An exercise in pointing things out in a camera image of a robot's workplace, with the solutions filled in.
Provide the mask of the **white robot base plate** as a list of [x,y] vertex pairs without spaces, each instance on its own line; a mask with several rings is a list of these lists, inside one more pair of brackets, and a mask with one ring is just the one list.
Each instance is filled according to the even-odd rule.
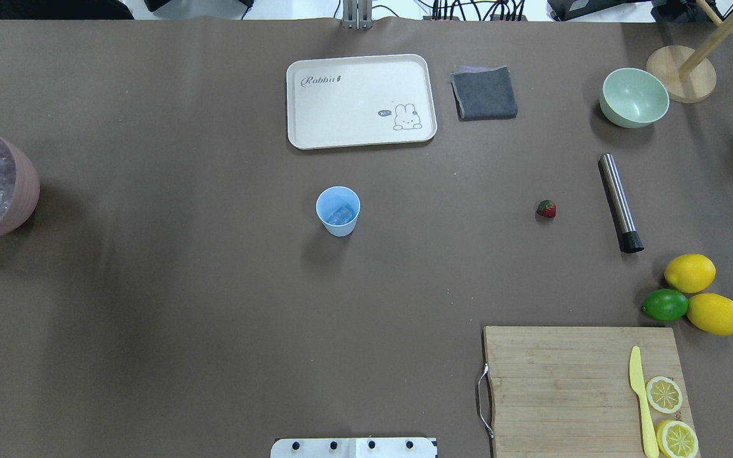
[[270,457],[437,457],[436,438],[282,438]]

